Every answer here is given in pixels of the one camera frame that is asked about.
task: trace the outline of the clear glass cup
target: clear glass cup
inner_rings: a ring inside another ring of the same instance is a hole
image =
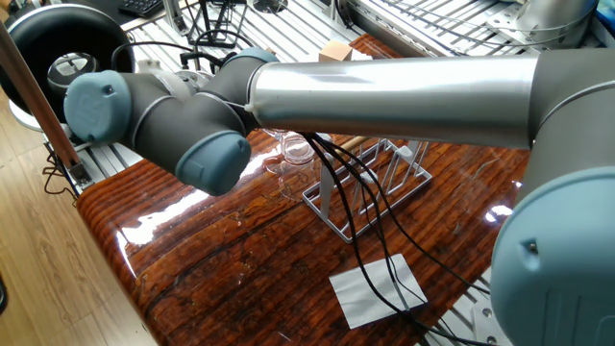
[[[281,151],[288,163],[305,164],[312,160],[314,150],[303,136],[291,131],[280,135]]]

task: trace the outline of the wooden pole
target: wooden pole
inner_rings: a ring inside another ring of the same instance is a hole
[[[12,41],[7,28],[2,24],[0,24],[0,65],[17,88],[19,95],[26,102],[28,109],[37,119],[42,131],[49,138],[49,142],[61,162],[67,168],[78,164],[80,162],[79,157],[62,130],[60,121],[58,121],[30,68],[28,68],[17,46]]]

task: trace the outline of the cable bundle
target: cable bundle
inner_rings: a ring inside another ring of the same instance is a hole
[[[430,260],[434,261],[435,263],[437,263],[439,266],[441,266],[442,268],[444,268],[446,271],[448,271],[449,273],[453,274],[457,279],[459,279],[460,281],[462,281],[464,284],[471,286],[483,293],[489,294],[489,291],[473,285],[471,283],[469,283],[468,281],[466,281],[465,279],[463,279],[461,276],[459,276],[453,269],[451,269],[449,266],[447,266],[446,264],[442,263],[441,261],[439,261],[438,259],[436,259],[434,256],[432,256],[430,253],[428,253],[423,247],[421,247],[407,232],[406,230],[404,230],[404,228],[402,227],[402,225],[399,223],[399,221],[397,220],[397,218],[395,217],[395,214],[393,213],[393,210],[391,209],[391,206],[389,205],[388,201],[386,200],[386,195],[384,193],[384,190],[381,186],[381,184],[378,182],[378,178],[374,175],[374,173],[367,167],[367,165],[365,165],[365,163],[363,163],[359,158],[357,158],[355,155],[353,155],[352,153],[350,153],[348,150],[342,148],[339,145],[336,145],[334,143],[330,143],[328,141],[326,141],[325,139],[323,139],[322,137],[320,137],[317,134],[311,134],[311,133],[301,133],[301,135],[304,136],[304,138],[306,139],[307,143],[309,143],[309,145],[312,147],[312,149],[314,150],[314,152],[316,153],[316,155],[318,156],[318,158],[320,158],[321,162],[327,167],[327,170],[331,173],[333,181],[335,183],[335,186],[337,186],[337,190],[339,191],[339,194],[341,196],[341,202],[342,205],[344,207],[344,210],[346,211],[346,215],[348,218],[348,223],[349,223],[349,228],[350,228],[350,232],[351,232],[351,236],[353,239],[353,246],[355,248],[355,256],[357,257],[357,262],[358,262],[358,266],[360,268],[361,273],[363,274],[363,277],[365,278],[365,281],[367,282],[367,284],[369,285],[369,287],[372,289],[372,291],[374,292],[374,294],[383,302],[385,303],[387,306],[389,306],[391,309],[395,310],[397,312],[397,314],[402,315],[403,318],[405,318],[408,322],[410,322],[413,326],[417,327],[419,330],[421,331],[425,331],[425,332],[430,332],[430,333],[434,333],[434,334],[438,334],[442,337],[445,337],[451,341],[454,342],[458,342],[464,345],[476,345],[476,346],[493,346],[491,344],[488,343],[484,343],[484,342],[478,342],[478,341],[474,341],[474,340],[468,340],[468,339],[464,339],[464,338],[460,338],[457,337],[453,331],[451,331],[451,329],[449,328],[449,326],[446,324],[446,322],[444,322],[444,325],[446,326],[446,328],[449,330],[450,333],[446,333],[446,332],[442,332],[439,331],[435,328],[432,328],[428,325],[426,325],[425,323],[418,321],[416,319],[416,317],[414,317],[412,315],[412,312],[410,312],[409,310],[400,310],[398,309],[396,306],[394,306],[391,302],[389,302],[388,300],[386,300],[376,289],[376,287],[374,286],[374,284],[372,283],[372,281],[369,278],[369,275],[367,274],[367,271],[365,270],[365,265],[363,263],[363,260],[361,258],[360,255],[360,251],[358,249],[358,243],[357,243],[357,230],[355,227],[355,222],[353,219],[353,214],[350,208],[350,205],[348,203],[348,199],[346,198],[346,193],[342,187],[342,183],[340,182],[339,178],[337,177],[337,175],[335,174],[335,170],[333,168],[333,166],[331,165],[331,163],[327,160],[327,158],[325,157],[325,154],[323,153],[323,151],[329,153],[329,155],[331,155],[334,159],[336,159],[337,161],[339,161],[347,170],[348,172],[357,180],[357,182],[360,184],[361,186],[361,195],[363,198],[363,204],[364,206],[367,206],[367,200],[365,198],[365,192],[367,192],[367,194],[369,195],[369,197],[372,199],[373,201],[373,205],[374,205],[374,209],[375,209],[375,213],[376,213],[376,225],[373,225],[372,222],[370,221],[369,218],[369,214],[368,214],[368,209],[365,209],[365,214],[367,216],[367,222],[369,222],[369,224],[371,226],[376,226],[375,227],[375,232],[376,235],[379,239],[379,241],[381,242],[382,245],[382,249],[384,250],[384,258],[386,260],[386,266],[387,266],[387,270],[388,270],[388,274],[391,278],[391,281],[393,282],[393,284],[395,286],[397,286],[397,283],[401,284],[402,287],[404,289],[406,289],[407,291],[409,291],[410,293],[412,293],[413,295],[417,296],[416,293],[414,293],[413,291],[411,291],[409,288],[407,288],[404,284],[401,283],[401,281],[399,280],[398,276],[397,276],[397,269],[395,268],[395,264],[393,263],[393,261],[391,260],[391,256],[388,252],[388,248],[386,245],[386,239],[384,238],[384,233],[383,233],[383,228],[382,228],[382,223],[381,223],[381,212],[380,212],[380,207],[378,205],[377,202],[377,198],[376,195],[374,194],[374,192],[372,191],[372,189],[369,187],[369,185],[363,180],[363,178],[360,176],[360,172],[358,172],[357,168],[350,164],[350,162],[353,162],[355,165],[358,165],[361,169],[363,169],[365,172],[367,172],[370,175],[370,178],[372,179],[372,181],[374,182],[374,184],[376,185],[378,192],[380,193],[380,195],[382,196],[382,199],[386,205],[386,208],[388,209],[388,212],[390,213],[393,222],[395,223],[396,227],[398,228],[398,230],[400,232],[402,232],[404,234],[404,236],[412,243],[412,245],[414,245],[419,251],[421,251],[425,256],[427,256]],[[343,155],[348,156],[351,160],[350,162],[345,161],[341,155],[338,154],[338,152],[342,153]]]

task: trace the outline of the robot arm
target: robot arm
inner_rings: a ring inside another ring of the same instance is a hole
[[[184,102],[163,78],[107,71],[73,82],[64,108],[81,138],[120,141],[211,194],[236,183],[258,127],[531,148],[494,249],[495,315],[515,345],[612,345],[614,58],[281,64],[254,50]]]

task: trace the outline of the wooden floor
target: wooden floor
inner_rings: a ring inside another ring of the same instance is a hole
[[[0,344],[156,345],[72,198],[44,192],[42,136],[19,125],[7,102],[0,90],[0,275],[9,294]]]

